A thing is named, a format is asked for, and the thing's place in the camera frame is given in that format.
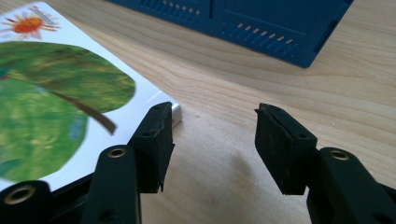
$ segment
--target wooden table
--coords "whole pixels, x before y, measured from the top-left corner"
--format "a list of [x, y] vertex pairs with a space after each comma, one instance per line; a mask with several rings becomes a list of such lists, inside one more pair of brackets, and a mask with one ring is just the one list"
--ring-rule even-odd
[[[1, 0], [0, 12], [27, 2]], [[106, 1], [46, 2], [183, 108], [144, 223], [310, 222], [306, 193], [283, 196], [254, 147], [260, 102], [396, 188], [396, 1], [356, 0], [307, 69]]]

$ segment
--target book cover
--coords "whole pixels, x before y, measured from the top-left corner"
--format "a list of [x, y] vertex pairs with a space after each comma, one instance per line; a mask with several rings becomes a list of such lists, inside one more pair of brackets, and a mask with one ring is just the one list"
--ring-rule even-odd
[[43, 2], [0, 16], [0, 101], [0, 190], [92, 173], [153, 105], [171, 102], [181, 120], [174, 99]]

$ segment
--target orange sun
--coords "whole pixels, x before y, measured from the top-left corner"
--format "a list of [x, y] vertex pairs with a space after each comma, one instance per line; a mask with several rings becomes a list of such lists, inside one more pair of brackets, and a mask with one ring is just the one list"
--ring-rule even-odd
[[13, 32], [17, 34], [17, 36], [15, 36], [17, 39], [27, 39], [29, 36], [41, 39], [40, 30], [56, 31], [57, 28], [60, 28], [58, 26], [54, 26], [55, 23], [53, 21], [50, 21], [49, 24], [48, 21], [50, 19], [48, 17], [41, 18], [35, 14], [27, 16], [26, 13], [23, 13], [21, 17], [15, 15], [15, 18], [16, 20], [6, 18], [7, 22], [1, 22], [2, 24], [9, 25], [11, 27], [0, 30], [0, 33], [8, 32], [8, 34], [1, 35], [0, 37], [11, 37], [12, 35], [9, 32]]
[[17, 34], [26, 34], [38, 30], [43, 24], [43, 20], [38, 17], [22, 19], [15, 23], [13, 30]]

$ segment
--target green leaf illustration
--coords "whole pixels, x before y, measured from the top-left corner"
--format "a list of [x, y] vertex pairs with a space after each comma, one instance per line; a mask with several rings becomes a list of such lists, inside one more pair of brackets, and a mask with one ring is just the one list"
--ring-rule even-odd
[[0, 43], [0, 176], [38, 179], [59, 170], [84, 139], [88, 116], [134, 96], [134, 81], [89, 50], [39, 42]]

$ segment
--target blue crate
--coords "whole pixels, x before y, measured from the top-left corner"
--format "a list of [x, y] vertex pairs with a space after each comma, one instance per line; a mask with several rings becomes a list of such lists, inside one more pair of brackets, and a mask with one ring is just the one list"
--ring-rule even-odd
[[109, 0], [308, 67], [353, 0]]

